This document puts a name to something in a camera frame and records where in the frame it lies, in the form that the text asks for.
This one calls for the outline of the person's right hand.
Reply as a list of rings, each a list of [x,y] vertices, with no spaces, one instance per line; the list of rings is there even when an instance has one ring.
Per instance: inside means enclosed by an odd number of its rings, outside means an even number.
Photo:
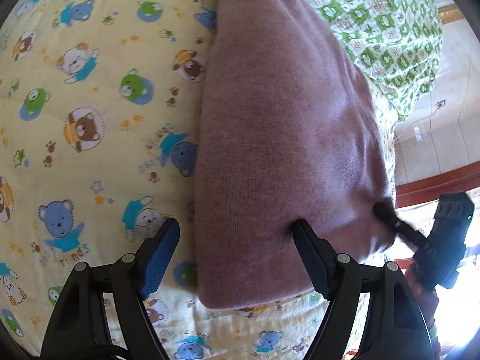
[[[417,304],[423,314],[425,324],[428,328],[431,346],[433,350],[433,358],[439,359],[441,345],[437,337],[437,329],[435,326],[434,314],[437,310],[439,299],[436,291],[428,291],[420,283],[416,276],[416,264],[411,264],[405,272],[405,278],[412,290],[412,293],[416,299]]]

